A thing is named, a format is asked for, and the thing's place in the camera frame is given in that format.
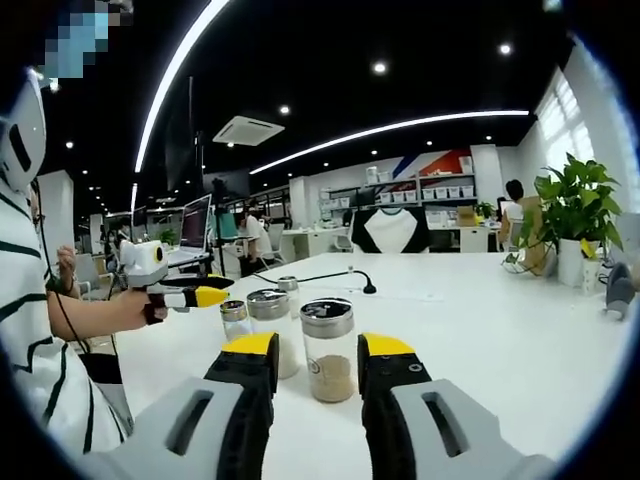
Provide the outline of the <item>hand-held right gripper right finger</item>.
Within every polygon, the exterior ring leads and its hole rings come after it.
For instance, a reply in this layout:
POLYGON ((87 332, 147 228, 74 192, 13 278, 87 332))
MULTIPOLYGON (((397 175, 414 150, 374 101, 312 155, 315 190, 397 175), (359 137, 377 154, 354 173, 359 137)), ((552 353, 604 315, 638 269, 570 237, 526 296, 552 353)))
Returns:
POLYGON ((362 425, 375 479, 549 479, 555 464, 501 435, 496 415, 449 380, 434 380, 393 337, 358 337, 362 425))

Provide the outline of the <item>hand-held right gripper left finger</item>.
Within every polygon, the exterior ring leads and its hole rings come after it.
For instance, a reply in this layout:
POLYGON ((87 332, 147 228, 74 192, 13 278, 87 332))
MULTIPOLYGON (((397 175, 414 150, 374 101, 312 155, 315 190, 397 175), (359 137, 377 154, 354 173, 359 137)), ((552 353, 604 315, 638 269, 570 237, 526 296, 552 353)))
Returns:
POLYGON ((259 479, 278 382, 279 337, 245 335, 224 345, 202 378, 147 407, 109 452, 85 455, 86 479, 259 479))

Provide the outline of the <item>person's left hand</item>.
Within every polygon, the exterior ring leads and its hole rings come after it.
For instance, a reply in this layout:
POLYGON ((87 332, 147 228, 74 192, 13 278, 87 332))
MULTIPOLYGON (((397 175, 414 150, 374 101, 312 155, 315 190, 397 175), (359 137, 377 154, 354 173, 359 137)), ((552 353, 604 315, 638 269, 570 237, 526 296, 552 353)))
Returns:
POLYGON ((118 331, 131 331, 162 323, 168 309, 162 295, 149 295, 143 290, 129 289, 115 300, 118 331))

